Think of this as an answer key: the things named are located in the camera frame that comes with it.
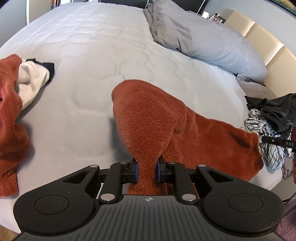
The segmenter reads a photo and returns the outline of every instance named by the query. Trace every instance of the logo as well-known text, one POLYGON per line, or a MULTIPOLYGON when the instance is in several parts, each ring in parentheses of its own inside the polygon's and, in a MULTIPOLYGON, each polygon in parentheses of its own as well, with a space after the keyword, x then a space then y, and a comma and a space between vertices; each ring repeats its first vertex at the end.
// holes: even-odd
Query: logo
POLYGON ((152 202, 154 199, 153 198, 151 198, 151 197, 147 197, 147 198, 145 198, 145 201, 147 201, 147 202, 152 202))
POLYGON ((287 141, 287 142, 286 142, 286 145, 287 145, 287 146, 293 146, 294 143, 293 143, 293 142, 288 142, 288 141, 287 141))

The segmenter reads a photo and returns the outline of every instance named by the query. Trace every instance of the wooden floor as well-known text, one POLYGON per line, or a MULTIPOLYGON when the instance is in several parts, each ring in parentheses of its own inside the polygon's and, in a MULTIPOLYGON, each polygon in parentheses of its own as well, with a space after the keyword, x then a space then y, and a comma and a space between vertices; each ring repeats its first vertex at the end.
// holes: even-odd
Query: wooden floor
POLYGON ((0 225, 0 241, 12 241, 18 234, 0 225))

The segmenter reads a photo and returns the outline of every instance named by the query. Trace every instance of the gray wall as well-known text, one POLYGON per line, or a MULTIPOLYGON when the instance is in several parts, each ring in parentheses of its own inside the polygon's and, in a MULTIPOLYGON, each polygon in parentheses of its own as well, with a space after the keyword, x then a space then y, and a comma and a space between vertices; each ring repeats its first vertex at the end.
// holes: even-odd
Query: gray wall
POLYGON ((26 25, 26 0, 9 0, 0 9, 0 47, 26 25))
POLYGON ((228 18, 237 10, 260 24, 296 54, 296 17, 266 0, 210 0, 205 7, 210 16, 214 12, 228 18))
POLYGON ((293 175, 290 174, 286 180, 276 185, 275 188, 272 189, 272 192, 278 195, 282 200, 290 198, 294 192, 296 192, 293 175))

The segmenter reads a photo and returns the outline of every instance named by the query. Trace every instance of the mattress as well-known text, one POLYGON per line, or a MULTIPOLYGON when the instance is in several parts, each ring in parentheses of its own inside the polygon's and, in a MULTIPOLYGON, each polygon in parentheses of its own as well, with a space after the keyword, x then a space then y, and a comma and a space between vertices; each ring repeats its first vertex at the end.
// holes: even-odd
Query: mattress
MULTIPOLYGON (((112 89, 125 79, 148 81, 197 113, 235 127, 247 117, 245 93, 233 74, 155 43, 139 8, 62 5, 16 33, 0 58, 12 53, 56 66, 52 82, 18 119, 32 144, 18 168, 19 195, 91 164, 109 168, 131 160, 111 100, 112 89)), ((281 176, 265 166, 252 182, 271 189, 281 176)), ((18 197, 0 199, 0 225, 15 232, 18 197)))

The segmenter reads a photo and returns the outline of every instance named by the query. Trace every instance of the pile of clothes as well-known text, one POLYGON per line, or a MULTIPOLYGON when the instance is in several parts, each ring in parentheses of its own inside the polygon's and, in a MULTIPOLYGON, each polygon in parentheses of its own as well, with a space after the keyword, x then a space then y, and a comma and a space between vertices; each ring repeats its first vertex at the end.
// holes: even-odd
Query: pile of clothes
POLYGON ((16 119, 53 75, 53 63, 15 54, 0 60, 0 197, 18 193, 16 168, 30 150, 27 131, 16 119))
POLYGON ((268 100, 245 96, 249 117, 241 129, 259 136, 259 151, 267 166, 273 170, 282 168, 284 179, 292 170, 291 148, 263 143, 262 136, 291 140, 291 130, 296 125, 296 94, 268 100))

